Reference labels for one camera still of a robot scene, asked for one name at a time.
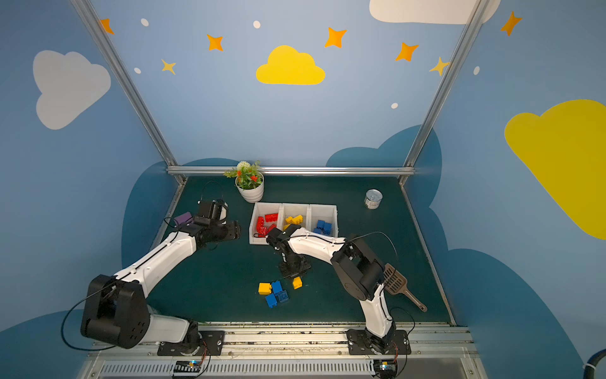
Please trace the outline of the blue textured lego brick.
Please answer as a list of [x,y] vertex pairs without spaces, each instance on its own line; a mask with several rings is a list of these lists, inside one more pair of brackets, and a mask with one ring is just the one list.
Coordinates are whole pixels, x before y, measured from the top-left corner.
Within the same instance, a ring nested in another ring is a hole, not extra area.
[[280,303],[285,303],[289,300],[289,296],[286,291],[280,291],[276,294],[276,298]]

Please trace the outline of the yellow lego brick bottom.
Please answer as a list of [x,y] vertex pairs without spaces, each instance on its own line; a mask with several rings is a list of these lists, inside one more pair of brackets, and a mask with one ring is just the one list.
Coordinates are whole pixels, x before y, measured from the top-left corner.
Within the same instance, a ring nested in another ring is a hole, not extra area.
[[267,296],[273,293],[272,286],[270,283],[259,283],[258,294]]

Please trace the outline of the blue lego brick bottom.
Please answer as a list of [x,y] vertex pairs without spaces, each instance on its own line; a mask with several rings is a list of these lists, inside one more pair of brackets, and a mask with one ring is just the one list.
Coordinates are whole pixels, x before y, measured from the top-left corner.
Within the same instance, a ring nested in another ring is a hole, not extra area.
[[278,300],[274,294],[266,295],[265,300],[270,309],[272,309],[278,305]]

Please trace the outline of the long red lego brick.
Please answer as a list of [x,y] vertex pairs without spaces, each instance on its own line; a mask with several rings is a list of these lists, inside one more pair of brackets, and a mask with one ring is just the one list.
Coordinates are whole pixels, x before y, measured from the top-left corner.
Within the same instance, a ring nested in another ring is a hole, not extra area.
[[265,221],[268,223],[274,223],[278,220],[279,218],[279,214],[278,213],[271,213],[271,214],[266,214],[264,216]]

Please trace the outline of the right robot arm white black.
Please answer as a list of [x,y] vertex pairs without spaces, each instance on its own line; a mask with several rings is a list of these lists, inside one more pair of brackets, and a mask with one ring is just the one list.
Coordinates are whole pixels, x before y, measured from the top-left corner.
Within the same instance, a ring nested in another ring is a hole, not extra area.
[[393,337],[395,324],[384,296],[385,265],[365,243],[322,236],[298,225],[271,230],[266,242],[282,255],[284,278],[305,275],[311,269],[308,257],[331,265],[347,293],[360,302],[369,338],[385,343]]

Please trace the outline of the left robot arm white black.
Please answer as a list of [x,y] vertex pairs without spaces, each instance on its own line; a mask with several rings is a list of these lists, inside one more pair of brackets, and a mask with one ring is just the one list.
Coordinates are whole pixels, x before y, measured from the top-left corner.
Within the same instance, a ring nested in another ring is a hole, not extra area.
[[97,276],[88,286],[80,333],[84,337],[130,349],[159,344],[159,355],[200,355],[197,322],[152,312],[152,289],[186,258],[208,243],[235,240],[236,221],[227,219],[222,200],[201,201],[194,218],[179,224],[162,243],[113,276]]

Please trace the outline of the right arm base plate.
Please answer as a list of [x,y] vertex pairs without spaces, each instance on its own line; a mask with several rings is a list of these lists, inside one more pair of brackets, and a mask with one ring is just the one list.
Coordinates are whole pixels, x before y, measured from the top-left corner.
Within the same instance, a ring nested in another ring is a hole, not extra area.
[[367,330],[348,329],[347,347],[350,355],[409,355],[412,350],[408,333],[393,329],[385,337],[377,337]]

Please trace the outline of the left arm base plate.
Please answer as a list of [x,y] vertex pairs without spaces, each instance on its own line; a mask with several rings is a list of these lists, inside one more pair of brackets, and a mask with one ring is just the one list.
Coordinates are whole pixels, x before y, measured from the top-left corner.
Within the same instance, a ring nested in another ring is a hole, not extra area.
[[159,356],[189,357],[204,354],[221,355],[225,332],[222,330],[195,330],[186,333],[182,342],[162,342],[157,351]]

